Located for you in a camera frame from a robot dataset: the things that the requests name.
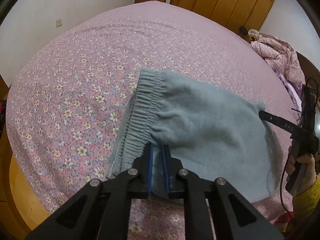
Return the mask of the yellow sleeve forearm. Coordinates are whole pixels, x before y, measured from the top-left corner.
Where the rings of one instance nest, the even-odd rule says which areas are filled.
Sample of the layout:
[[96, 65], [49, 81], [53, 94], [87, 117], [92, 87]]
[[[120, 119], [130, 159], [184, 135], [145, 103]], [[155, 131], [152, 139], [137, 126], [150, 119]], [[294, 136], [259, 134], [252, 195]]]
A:
[[320, 197], [319, 175], [310, 189], [293, 197], [293, 224], [300, 225], [315, 210]]

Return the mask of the right hand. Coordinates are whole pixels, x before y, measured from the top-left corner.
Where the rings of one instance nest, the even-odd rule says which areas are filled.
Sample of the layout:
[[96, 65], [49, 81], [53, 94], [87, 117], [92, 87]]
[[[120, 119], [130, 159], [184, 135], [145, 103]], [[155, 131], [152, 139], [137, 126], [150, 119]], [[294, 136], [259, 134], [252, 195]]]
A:
[[296, 196], [308, 191], [316, 181], [316, 169], [315, 169], [315, 158], [313, 155], [306, 153], [299, 158], [295, 158], [292, 155], [292, 146], [289, 147], [288, 152], [289, 158], [287, 160], [286, 173], [290, 177], [291, 174], [296, 170], [295, 164], [306, 164], [306, 170], [304, 172], [302, 181], [300, 182], [299, 188], [297, 189]]

